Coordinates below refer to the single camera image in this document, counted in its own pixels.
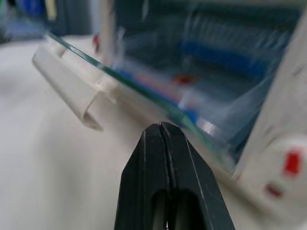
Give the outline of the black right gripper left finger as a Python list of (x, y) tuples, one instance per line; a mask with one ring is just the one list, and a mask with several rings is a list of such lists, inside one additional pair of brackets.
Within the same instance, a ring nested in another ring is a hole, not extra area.
[(152, 124), (124, 167), (118, 194), (116, 230), (173, 229), (173, 180), (166, 141), (171, 123)]

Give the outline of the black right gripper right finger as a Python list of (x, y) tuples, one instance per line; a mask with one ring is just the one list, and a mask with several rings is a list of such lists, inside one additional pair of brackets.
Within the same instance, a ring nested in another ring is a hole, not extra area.
[(209, 165), (181, 129), (161, 123), (171, 181), (171, 230), (233, 230), (235, 226)]

